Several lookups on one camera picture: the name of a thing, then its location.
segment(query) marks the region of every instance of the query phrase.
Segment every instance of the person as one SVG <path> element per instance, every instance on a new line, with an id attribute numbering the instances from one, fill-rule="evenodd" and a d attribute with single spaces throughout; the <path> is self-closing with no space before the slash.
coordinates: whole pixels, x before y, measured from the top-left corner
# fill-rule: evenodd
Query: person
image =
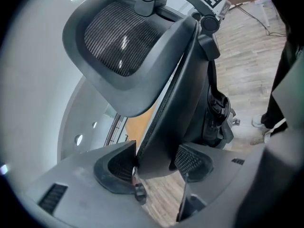
<path id="1" fill-rule="evenodd" d="M 228 1 L 232 4 L 240 4 L 254 0 Z M 302 18 L 300 17 L 302 10 L 301 1 L 302 0 L 272 0 L 282 21 L 285 23 L 287 40 L 281 55 L 271 92 L 273 92 L 280 84 L 302 52 L 304 45 L 304 32 L 302 31 L 303 26 L 300 22 L 302 21 Z M 252 119 L 252 125 L 262 130 L 265 142 L 273 134 L 287 128 L 287 123 L 286 121 L 284 122 L 284 116 L 272 95 L 270 96 L 266 113 L 254 116 Z"/>

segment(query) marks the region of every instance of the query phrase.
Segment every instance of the black cable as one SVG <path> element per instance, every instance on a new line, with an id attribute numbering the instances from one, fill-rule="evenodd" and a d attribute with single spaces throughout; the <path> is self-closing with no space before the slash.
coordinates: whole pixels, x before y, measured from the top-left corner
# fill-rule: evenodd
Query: black cable
<path id="1" fill-rule="evenodd" d="M 247 14 L 249 17 L 255 19 L 256 21 L 258 21 L 265 29 L 265 33 L 267 36 L 275 36 L 275 37 L 286 37 L 286 35 L 278 33 L 278 32 L 270 32 L 269 29 L 255 16 L 253 16 L 252 14 L 248 13 L 245 9 L 241 8 L 239 5 L 235 5 L 239 10 L 241 10 L 243 13 Z"/>

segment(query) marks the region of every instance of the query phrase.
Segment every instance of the black pants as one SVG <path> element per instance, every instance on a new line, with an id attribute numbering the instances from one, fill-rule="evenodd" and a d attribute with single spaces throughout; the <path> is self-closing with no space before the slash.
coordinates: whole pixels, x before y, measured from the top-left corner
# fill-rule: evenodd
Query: black pants
<path id="1" fill-rule="evenodd" d="M 268 103 L 267 112 L 262 116 L 261 123 L 265 125 L 266 128 L 274 128 L 274 126 L 284 119 L 284 116 L 276 103 L 275 99 L 272 96 L 272 92 L 275 88 L 280 84 L 282 79 L 286 76 L 288 71 L 293 66 L 296 61 L 296 50 L 297 46 L 289 41 L 285 43 L 285 47 L 283 49 L 281 60 L 279 62 L 279 66 L 276 71 L 274 84 L 271 89 L 271 95 Z M 287 124 L 284 123 L 280 127 L 276 128 L 272 134 L 283 131 L 287 128 Z"/>

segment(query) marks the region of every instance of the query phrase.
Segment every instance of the round light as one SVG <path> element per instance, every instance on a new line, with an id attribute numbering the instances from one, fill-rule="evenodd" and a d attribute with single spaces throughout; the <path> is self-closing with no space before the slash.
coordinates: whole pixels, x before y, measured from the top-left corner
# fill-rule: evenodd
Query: round light
<path id="1" fill-rule="evenodd" d="M 75 143 L 76 143 L 77 146 L 80 145 L 80 143 L 81 143 L 81 141 L 82 141 L 82 137 L 83 137 L 82 134 L 81 134 L 81 135 L 77 135 L 77 136 L 75 137 Z"/>

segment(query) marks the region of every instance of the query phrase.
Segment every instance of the wooden floor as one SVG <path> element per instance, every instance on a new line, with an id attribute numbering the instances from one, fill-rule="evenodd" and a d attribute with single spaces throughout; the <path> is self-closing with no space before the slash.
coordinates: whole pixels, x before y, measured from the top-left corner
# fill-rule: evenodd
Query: wooden floor
<path id="1" fill-rule="evenodd" d="M 243 8 L 263 21 L 255 5 L 247 4 Z M 269 30 L 285 33 L 273 7 L 265 9 Z M 263 114 L 267 108 L 285 38 L 266 36 L 265 29 L 256 20 L 234 9 L 222 22 L 217 41 L 221 51 L 221 57 L 216 60 L 218 88 L 230 98 L 241 119 L 241 125 L 233 127 L 232 150 L 249 152 L 263 141 L 258 129 L 251 126 L 251 118 Z M 143 183 L 148 192 L 144 209 L 163 227 L 173 225 L 184 188 L 179 173 Z"/>

